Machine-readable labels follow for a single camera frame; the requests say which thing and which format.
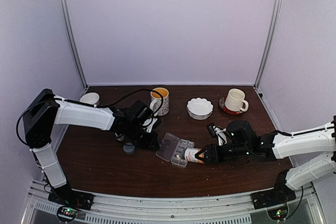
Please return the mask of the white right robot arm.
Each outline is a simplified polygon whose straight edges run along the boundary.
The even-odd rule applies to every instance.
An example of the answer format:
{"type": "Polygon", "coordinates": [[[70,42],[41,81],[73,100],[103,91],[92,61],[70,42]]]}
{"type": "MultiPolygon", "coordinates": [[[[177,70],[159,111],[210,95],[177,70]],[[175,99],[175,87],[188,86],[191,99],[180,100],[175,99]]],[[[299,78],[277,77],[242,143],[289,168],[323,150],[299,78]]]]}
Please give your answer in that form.
{"type": "Polygon", "coordinates": [[[272,203],[279,204],[289,196],[289,190],[335,172],[335,120],[322,126],[297,132],[273,131],[258,136],[248,121],[234,120],[224,129],[209,124],[212,137],[219,144],[208,144],[194,157],[204,164],[217,164],[249,157],[259,162],[273,162],[301,154],[317,153],[306,163],[287,169],[278,175],[277,186],[269,192],[272,203]]]}

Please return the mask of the grey-capped orange label bottle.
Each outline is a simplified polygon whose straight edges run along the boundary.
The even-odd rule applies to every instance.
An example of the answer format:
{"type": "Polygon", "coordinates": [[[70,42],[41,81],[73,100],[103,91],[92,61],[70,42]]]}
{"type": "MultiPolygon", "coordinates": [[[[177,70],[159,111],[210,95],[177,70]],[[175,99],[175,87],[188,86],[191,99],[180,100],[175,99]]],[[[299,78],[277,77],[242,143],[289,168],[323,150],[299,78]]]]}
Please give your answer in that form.
{"type": "Polygon", "coordinates": [[[195,154],[198,153],[201,149],[199,148],[187,148],[184,152],[184,159],[188,162],[203,164],[202,160],[196,158],[195,154]]]}

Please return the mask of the clear plastic pill organizer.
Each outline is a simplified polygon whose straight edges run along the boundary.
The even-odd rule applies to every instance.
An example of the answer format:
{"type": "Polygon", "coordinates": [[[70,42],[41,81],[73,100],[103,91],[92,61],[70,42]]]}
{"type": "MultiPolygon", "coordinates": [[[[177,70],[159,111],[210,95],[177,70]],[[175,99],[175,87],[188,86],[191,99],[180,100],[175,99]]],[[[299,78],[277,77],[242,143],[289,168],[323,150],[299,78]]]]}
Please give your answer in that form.
{"type": "Polygon", "coordinates": [[[194,142],[166,133],[156,156],[166,162],[171,162],[172,165],[185,168],[188,164],[188,161],[184,159],[184,152],[187,148],[194,148],[194,142]]]}

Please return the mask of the grey bottle cap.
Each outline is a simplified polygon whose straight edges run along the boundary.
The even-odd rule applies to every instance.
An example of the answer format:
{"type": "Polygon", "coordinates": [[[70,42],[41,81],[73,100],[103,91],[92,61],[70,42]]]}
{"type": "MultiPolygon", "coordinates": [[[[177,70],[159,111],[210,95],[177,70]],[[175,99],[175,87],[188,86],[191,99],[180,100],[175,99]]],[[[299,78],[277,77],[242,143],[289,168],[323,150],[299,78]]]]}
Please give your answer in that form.
{"type": "Polygon", "coordinates": [[[135,152],[135,146],[132,143],[125,143],[123,151],[128,155],[132,155],[135,152]]]}

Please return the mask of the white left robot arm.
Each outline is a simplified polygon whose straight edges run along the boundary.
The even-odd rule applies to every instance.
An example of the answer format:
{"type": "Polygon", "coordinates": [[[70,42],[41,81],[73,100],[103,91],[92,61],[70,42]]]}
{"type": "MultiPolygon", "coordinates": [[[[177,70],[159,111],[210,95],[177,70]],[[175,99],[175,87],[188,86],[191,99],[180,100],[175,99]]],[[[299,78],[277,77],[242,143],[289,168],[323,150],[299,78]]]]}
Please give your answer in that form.
{"type": "Polygon", "coordinates": [[[67,177],[51,143],[55,126],[109,131],[118,140],[125,136],[136,148],[151,151],[160,148],[155,131],[161,123],[156,116],[157,110],[140,100],[129,108],[118,108],[117,104],[126,98],[127,95],[110,104],[95,105],[66,99],[55,95],[51,89],[43,89],[17,120],[16,125],[22,125],[24,130],[19,140],[33,153],[51,188],[56,189],[56,198],[64,205],[71,205],[76,197],[68,188],[67,177]]]}

